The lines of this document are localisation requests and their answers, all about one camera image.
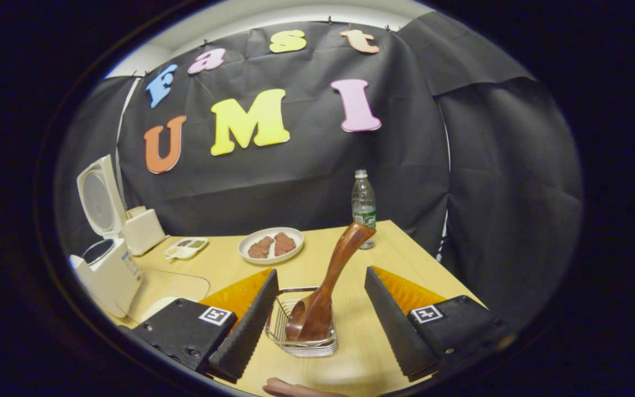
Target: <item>white plate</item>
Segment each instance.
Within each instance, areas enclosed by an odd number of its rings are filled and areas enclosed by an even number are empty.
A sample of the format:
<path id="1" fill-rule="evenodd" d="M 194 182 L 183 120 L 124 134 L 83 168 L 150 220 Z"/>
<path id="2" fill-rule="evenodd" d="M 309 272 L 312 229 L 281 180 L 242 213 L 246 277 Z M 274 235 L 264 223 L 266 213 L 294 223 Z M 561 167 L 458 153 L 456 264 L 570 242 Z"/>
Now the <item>white plate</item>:
<path id="1" fill-rule="evenodd" d="M 280 232 L 284 232 L 286 236 L 292 238 L 293 241 L 295 241 L 295 249 L 293 249 L 293 251 L 287 252 L 280 256 L 275 256 L 274 246 L 276 245 L 276 242 L 274 241 L 271 243 L 271 246 L 269 247 L 269 256 L 267 258 L 252 258 L 249 256 L 249 249 L 251 248 L 252 245 L 261 241 L 261 239 L 266 236 L 274 238 L 274 236 L 276 234 L 279 234 Z M 269 229 L 263 229 L 258 232 L 249 234 L 249 236 L 243 239 L 239 243 L 239 254 L 247 262 L 251 262 L 252 264 L 272 265 L 272 264 L 277 264 L 279 262 L 287 261 L 288 259 L 293 258 L 298 252 L 300 252 L 302 248 L 303 248 L 303 234 L 300 231 L 293 228 L 269 228 Z"/>

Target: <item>letter m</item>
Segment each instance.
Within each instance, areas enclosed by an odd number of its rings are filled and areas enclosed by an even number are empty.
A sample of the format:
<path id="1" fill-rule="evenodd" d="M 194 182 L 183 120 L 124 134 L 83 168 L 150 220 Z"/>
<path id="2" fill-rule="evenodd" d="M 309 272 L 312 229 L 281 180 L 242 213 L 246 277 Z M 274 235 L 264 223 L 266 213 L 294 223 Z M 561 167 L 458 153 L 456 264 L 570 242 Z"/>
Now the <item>letter m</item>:
<path id="1" fill-rule="evenodd" d="M 212 155 L 224 155 L 234 150 L 234 142 L 229 133 L 242 148 L 249 146 L 249 140 L 257 127 L 254 144 L 257 146 L 275 145 L 290 139 L 290 133 L 283 128 L 281 100 L 286 91 L 275 89 L 259 93 L 248 112 L 234 100 L 219 101 L 210 109 L 217 115 Z"/>

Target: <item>metal utensil holder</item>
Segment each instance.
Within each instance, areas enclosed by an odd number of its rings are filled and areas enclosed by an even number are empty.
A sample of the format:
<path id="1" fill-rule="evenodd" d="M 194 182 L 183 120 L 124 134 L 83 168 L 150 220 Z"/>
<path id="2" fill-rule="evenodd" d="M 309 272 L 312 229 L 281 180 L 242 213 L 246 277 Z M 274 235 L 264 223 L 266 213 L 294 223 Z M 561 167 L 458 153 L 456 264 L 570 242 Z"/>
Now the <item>metal utensil holder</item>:
<path id="1" fill-rule="evenodd" d="M 337 328 L 335 327 L 335 310 L 332 307 L 332 301 L 330 301 L 332 324 L 330 324 L 328 337 L 322 339 L 322 341 L 289 342 L 286 339 L 286 324 L 290 312 L 300 299 L 282 301 L 279 297 L 287 292 L 312 292 L 316 289 L 317 287 L 279 289 L 274 309 L 266 320 L 265 332 L 268 339 L 277 344 L 287 354 L 295 357 L 328 357 L 337 351 Z"/>

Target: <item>yellow foam letter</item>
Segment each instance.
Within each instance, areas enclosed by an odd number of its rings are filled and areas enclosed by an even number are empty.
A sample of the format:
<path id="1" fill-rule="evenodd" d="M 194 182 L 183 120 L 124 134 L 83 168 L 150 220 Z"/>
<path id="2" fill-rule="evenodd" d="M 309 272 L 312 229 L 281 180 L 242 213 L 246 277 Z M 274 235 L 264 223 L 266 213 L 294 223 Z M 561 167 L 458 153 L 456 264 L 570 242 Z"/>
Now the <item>yellow foam letter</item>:
<path id="1" fill-rule="evenodd" d="M 225 155 L 234 150 L 234 142 L 229 140 L 229 132 L 242 148 L 249 146 L 254 127 L 258 125 L 254 143 L 257 146 L 275 145 L 290 139 L 290 133 L 283 128 L 281 99 L 286 91 L 267 90 L 259 93 L 249 112 L 234 100 L 219 101 L 210 109 L 217 115 L 214 145 L 209 149 L 212 155 Z"/>
<path id="2" fill-rule="evenodd" d="M 298 51 L 308 45 L 302 37 L 305 37 L 302 30 L 285 30 L 275 33 L 271 36 L 272 45 L 269 46 L 269 50 L 272 52 Z"/>

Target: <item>bottle label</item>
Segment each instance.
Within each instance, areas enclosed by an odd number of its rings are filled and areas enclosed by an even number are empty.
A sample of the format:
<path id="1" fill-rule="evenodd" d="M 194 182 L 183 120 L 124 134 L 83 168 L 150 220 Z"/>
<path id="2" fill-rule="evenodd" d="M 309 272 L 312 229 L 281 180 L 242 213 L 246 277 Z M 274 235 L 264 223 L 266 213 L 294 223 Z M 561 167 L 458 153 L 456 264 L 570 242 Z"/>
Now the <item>bottle label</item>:
<path id="1" fill-rule="evenodd" d="M 361 223 L 369 228 L 376 229 L 376 211 L 370 213 L 352 213 L 356 223 Z"/>

